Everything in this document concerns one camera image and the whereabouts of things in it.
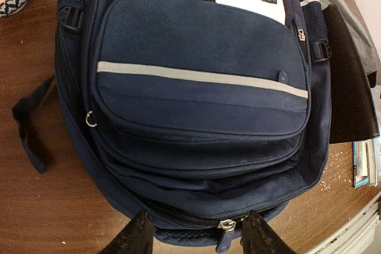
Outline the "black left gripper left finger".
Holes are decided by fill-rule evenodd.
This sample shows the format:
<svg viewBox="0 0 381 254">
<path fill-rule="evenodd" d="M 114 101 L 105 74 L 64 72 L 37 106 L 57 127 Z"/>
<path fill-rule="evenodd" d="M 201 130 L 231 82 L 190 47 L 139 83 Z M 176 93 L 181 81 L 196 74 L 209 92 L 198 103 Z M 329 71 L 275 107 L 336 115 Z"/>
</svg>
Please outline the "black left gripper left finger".
<svg viewBox="0 0 381 254">
<path fill-rule="evenodd" d="M 146 211 L 140 211 L 99 253 L 151 254 L 153 242 L 154 226 L 151 217 Z"/>
</svg>

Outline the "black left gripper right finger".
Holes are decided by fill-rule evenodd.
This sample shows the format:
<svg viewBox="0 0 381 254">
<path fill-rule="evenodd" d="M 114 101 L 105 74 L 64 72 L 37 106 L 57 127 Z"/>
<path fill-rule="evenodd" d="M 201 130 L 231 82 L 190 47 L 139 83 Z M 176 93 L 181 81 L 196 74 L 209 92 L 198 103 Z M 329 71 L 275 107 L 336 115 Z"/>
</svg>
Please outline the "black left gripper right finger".
<svg viewBox="0 0 381 254">
<path fill-rule="evenodd" d="M 241 246 L 244 254 L 296 254 L 255 211 L 243 220 Z"/>
</svg>

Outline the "Wuthering Heights book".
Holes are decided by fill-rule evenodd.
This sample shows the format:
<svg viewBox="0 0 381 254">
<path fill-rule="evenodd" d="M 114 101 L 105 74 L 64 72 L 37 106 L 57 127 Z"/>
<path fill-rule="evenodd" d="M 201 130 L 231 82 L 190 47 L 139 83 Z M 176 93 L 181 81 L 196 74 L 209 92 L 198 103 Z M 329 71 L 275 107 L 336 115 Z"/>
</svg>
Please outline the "Wuthering Heights book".
<svg viewBox="0 0 381 254">
<path fill-rule="evenodd" d="M 380 138 L 354 142 L 353 186 L 380 186 Z"/>
</svg>

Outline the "navy blue student backpack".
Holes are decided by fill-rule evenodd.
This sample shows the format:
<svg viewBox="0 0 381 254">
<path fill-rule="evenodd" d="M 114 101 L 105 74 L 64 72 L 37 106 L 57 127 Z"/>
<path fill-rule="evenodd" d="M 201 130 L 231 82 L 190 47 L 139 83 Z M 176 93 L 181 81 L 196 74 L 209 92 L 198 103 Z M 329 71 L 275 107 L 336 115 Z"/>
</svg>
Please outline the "navy blue student backpack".
<svg viewBox="0 0 381 254">
<path fill-rule="evenodd" d="M 319 0 L 58 0 L 55 74 L 13 107 L 20 139 L 56 82 L 92 180 L 154 239 L 227 252 L 314 187 L 330 137 Z"/>
</svg>

